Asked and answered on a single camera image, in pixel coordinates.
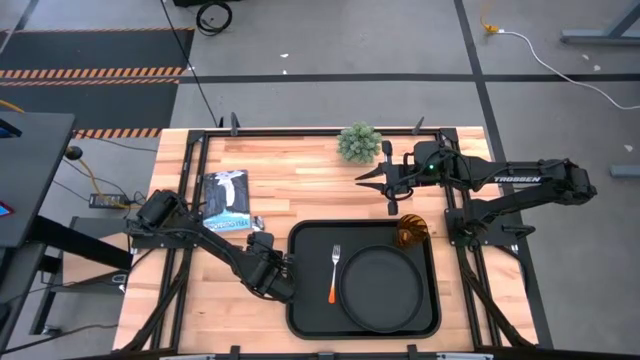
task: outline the book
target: book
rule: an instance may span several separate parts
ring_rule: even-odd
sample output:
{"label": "book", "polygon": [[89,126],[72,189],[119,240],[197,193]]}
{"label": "book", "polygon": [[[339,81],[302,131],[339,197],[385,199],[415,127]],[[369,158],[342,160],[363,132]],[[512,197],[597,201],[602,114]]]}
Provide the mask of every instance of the book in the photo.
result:
{"label": "book", "polygon": [[213,232],[251,227],[247,170],[205,174],[203,186],[206,201],[204,226]]}

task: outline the concrete floor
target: concrete floor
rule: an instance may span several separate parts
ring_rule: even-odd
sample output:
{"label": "concrete floor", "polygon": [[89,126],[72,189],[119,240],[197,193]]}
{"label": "concrete floor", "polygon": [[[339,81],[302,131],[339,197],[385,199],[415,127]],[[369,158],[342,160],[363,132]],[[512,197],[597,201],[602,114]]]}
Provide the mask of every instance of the concrete floor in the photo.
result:
{"label": "concrete floor", "polygon": [[[521,40],[483,35],[478,18],[485,2],[464,1],[483,72],[545,73]],[[563,28],[605,27],[629,3],[496,0],[488,21],[530,37],[539,55],[563,72],[638,73],[638,47],[567,46],[557,41]],[[0,3],[0,28],[13,28],[27,4],[28,0]],[[168,6],[176,26],[193,25],[191,13]],[[448,0],[247,0],[231,6],[234,22],[228,32],[214,38],[196,32],[192,60],[199,75],[282,74],[282,70],[289,74],[471,73],[456,11]],[[154,1],[39,0],[26,28],[155,26],[164,27],[166,22]],[[280,57],[283,53],[289,57]],[[596,85],[624,105],[640,103],[640,83]],[[548,205],[523,212],[525,223],[538,229],[529,243],[554,346],[640,354],[636,340],[640,183],[614,180],[607,172],[612,164],[640,162],[640,110],[619,111],[599,95],[566,83],[487,86],[509,159],[569,157],[589,171],[598,187],[599,195],[584,206]],[[243,126],[350,125],[357,120],[412,125],[421,116],[425,116],[424,125],[430,126],[486,125],[473,83],[207,84],[204,91],[218,117],[234,111]],[[198,126],[211,126],[202,99],[195,85],[180,85],[172,127]],[[154,139],[123,142],[157,146]],[[118,183],[130,195],[136,190],[146,192],[153,154],[92,140],[78,144],[98,176]],[[624,145],[634,149],[628,151]],[[91,192],[86,179],[64,164],[56,180],[84,196]],[[61,223],[74,215],[124,215],[89,210],[56,185],[42,214]],[[34,308],[37,301],[37,295],[30,296],[26,308]],[[56,299],[50,323],[64,329],[113,324],[121,301],[119,296],[62,295]],[[25,335],[29,320],[21,319],[12,346],[38,339]],[[109,330],[89,331],[6,358],[106,353],[113,335]]]}

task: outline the potted plant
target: potted plant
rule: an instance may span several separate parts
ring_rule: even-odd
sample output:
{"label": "potted plant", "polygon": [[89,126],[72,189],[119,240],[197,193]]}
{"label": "potted plant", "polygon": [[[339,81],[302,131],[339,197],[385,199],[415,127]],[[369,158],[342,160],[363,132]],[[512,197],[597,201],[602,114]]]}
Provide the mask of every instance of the potted plant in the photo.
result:
{"label": "potted plant", "polygon": [[338,153],[346,161],[357,164],[369,164],[380,153],[382,135],[375,132],[373,126],[356,122],[352,127],[343,129],[338,135]]}

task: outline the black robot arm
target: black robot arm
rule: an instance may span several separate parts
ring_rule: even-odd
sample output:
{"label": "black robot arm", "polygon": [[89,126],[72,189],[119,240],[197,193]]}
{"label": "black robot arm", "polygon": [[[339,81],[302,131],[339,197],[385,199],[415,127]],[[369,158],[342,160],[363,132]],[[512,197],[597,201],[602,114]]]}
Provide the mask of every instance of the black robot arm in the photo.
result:
{"label": "black robot arm", "polygon": [[478,191],[490,183],[532,185],[517,193],[493,200],[471,200],[465,206],[459,229],[475,232],[496,217],[557,203],[581,205],[596,195],[584,169],[564,160],[535,162],[489,162],[464,156],[441,141],[422,141],[412,153],[404,154],[402,164],[391,162],[391,143],[382,146],[385,161],[356,180],[385,175],[385,183],[358,183],[380,191],[389,200],[389,214],[397,214],[397,202],[409,198],[414,187],[451,185],[458,190]]}
{"label": "black robot arm", "polygon": [[281,251],[273,250],[273,235],[255,232],[246,250],[207,229],[200,216],[187,210],[186,201],[173,191],[156,190],[138,211],[134,236],[171,236],[194,243],[231,266],[247,289],[266,299],[288,302],[294,284]]}

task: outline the fork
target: fork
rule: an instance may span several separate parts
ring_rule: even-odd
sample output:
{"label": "fork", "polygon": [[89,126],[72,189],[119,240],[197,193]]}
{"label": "fork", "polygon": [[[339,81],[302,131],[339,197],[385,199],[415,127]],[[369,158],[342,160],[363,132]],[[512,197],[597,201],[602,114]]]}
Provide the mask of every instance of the fork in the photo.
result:
{"label": "fork", "polygon": [[331,291],[329,291],[329,304],[336,303],[336,266],[340,260],[340,245],[333,245],[331,261],[333,261],[333,276],[331,277]]}

